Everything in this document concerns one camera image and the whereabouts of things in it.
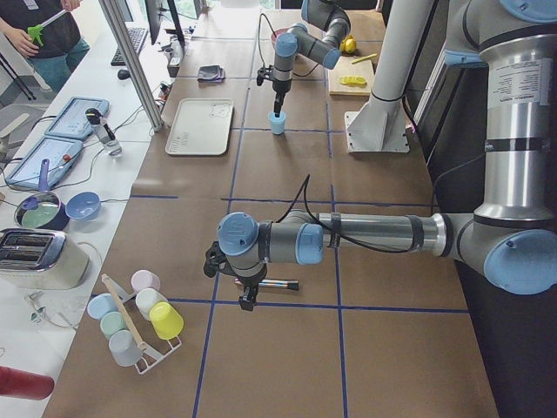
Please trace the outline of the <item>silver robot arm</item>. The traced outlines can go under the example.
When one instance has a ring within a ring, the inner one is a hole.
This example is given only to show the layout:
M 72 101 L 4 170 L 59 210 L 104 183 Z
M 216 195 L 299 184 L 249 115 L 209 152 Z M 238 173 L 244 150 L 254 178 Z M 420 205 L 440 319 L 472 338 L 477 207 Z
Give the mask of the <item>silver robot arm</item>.
M 307 0 L 302 3 L 301 16 L 305 24 L 325 32 L 322 38 L 311 35 L 305 24 L 294 24 L 275 37 L 274 63 L 258 70 L 257 84 L 272 81 L 275 99 L 271 116 L 278 118 L 286 93 L 292 86 L 292 71 L 297 55 L 332 70 L 339 61 L 340 44 L 351 31 L 350 19 L 334 1 Z
M 393 1 L 369 99 L 345 115 L 349 152 L 395 152 L 403 145 L 399 108 L 433 5 Z M 310 35 L 303 24 L 291 26 L 275 38 L 274 65 L 258 71 L 258 85 L 273 83 L 269 119 L 277 128 L 284 125 L 280 111 L 294 58 L 331 70 L 351 32 L 334 1 L 303 1 L 301 16 L 324 37 Z M 554 215 L 545 206 L 543 178 L 552 141 L 556 1 L 450 1 L 444 57 L 448 66 L 488 67 L 484 199 L 473 213 L 315 216 L 306 203 L 308 174 L 278 221 L 257 222 L 244 212 L 223 217 L 205 253 L 205 275 L 235 277 L 243 285 L 239 305 L 252 311 L 269 263 L 318 264 L 325 244 L 350 243 L 380 253 L 449 257 L 509 293 L 537 294 L 555 285 L 556 233 L 548 229 Z

